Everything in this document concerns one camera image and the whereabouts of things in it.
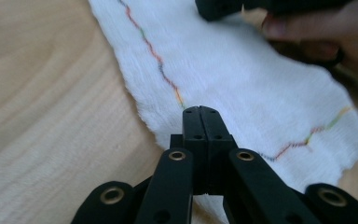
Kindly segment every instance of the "black plastic part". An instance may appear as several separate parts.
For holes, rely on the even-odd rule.
[[[121,189],[123,190],[123,197],[119,202],[113,204],[106,204],[102,201],[102,195],[107,189]],[[85,202],[79,207],[76,212],[72,224],[121,224],[131,223],[129,219],[129,213],[131,210],[131,203],[134,196],[133,188],[121,182],[108,182],[102,184],[100,187],[92,191]]]
[[[226,197],[238,192],[254,223],[321,223],[252,150],[232,150],[227,168]]]
[[[191,107],[183,128],[171,136],[153,176],[134,188],[102,184],[72,223],[190,223],[193,189],[223,195],[231,224],[358,223],[351,195],[325,184],[309,186],[305,195],[290,189],[257,153],[238,149],[217,111]]]
[[[135,223],[190,223],[192,174],[191,152],[182,148],[166,150],[150,180]]]
[[[232,148],[237,148],[219,112],[206,106],[200,108],[205,133],[208,138],[208,194],[224,194],[226,159]]]
[[[208,191],[208,144],[203,121],[198,106],[183,112],[183,148],[191,151],[194,157],[194,195]]]
[[[216,21],[232,13],[264,8],[274,14],[310,11],[341,6],[349,0],[196,0],[197,9],[206,21]]]
[[[305,196],[310,208],[323,223],[358,223],[358,201],[342,189],[327,184],[307,187]]]

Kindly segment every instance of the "light wood surface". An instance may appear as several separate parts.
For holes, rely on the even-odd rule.
[[[152,175],[161,152],[86,0],[0,0],[0,223],[69,223],[100,184]],[[339,185],[358,199],[358,162]]]

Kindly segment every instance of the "white gauze cloth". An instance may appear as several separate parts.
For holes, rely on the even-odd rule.
[[[89,0],[139,115],[168,148],[182,111],[218,110],[239,147],[290,187],[336,185],[358,160],[358,112],[324,69],[283,58],[241,15],[207,22],[194,0]],[[225,221],[221,198],[200,198]]]

